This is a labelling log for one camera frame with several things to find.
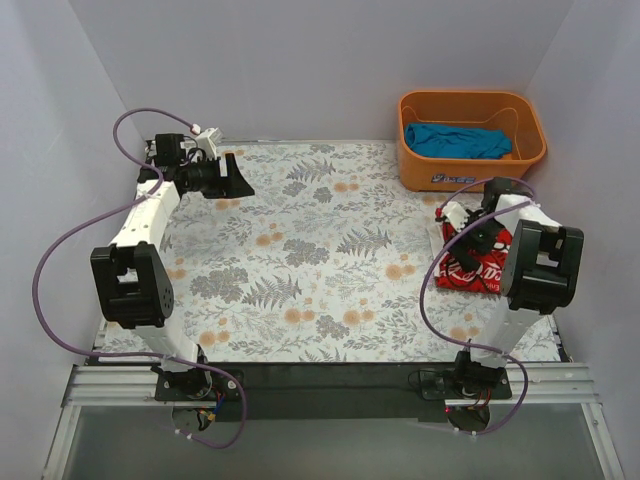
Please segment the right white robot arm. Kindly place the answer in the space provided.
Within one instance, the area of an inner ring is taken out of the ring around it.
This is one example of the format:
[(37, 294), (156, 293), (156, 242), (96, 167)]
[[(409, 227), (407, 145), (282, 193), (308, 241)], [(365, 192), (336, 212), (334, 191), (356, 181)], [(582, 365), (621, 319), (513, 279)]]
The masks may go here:
[(573, 300), (584, 233), (548, 217), (532, 192), (506, 177), (494, 177), (484, 184), (479, 209), (466, 209), (448, 200), (437, 219), (460, 237), (448, 252), (469, 273), (479, 272), (482, 266), (477, 257), (496, 249), (500, 233), (511, 235), (500, 265), (500, 300), (475, 341), (483, 347), (465, 347), (454, 361), (453, 387), (471, 398), (505, 383), (505, 356), (532, 325)]

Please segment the white t shirt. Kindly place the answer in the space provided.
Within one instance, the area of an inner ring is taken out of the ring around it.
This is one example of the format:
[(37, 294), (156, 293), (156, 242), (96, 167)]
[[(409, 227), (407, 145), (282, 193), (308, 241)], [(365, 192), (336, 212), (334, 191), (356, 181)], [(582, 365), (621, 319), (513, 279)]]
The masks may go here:
[(493, 250), (486, 255), (473, 254), (478, 260), (476, 272), (464, 272), (446, 251), (435, 274), (436, 286), (444, 289), (481, 294), (498, 294), (501, 274), (512, 242), (512, 235), (500, 224)]

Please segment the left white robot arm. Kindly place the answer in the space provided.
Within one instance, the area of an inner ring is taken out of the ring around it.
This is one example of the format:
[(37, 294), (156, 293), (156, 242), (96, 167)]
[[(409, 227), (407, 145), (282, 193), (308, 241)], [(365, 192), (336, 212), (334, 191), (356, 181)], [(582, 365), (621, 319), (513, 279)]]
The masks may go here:
[(220, 156), (217, 128), (158, 134), (137, 178), (136, 205), (109, 245), (95, 248), (90, 263), (104, 318), (142, 338), (160, 363), (155, 372), (166, 385), (193, 400), (212, 390), (211, 373), (198, 366), (206, 357), (172, 319), (174, 290), (158, 248), (173, 211), (189, 192), (206, 199), (254, 195), (232, 153)]

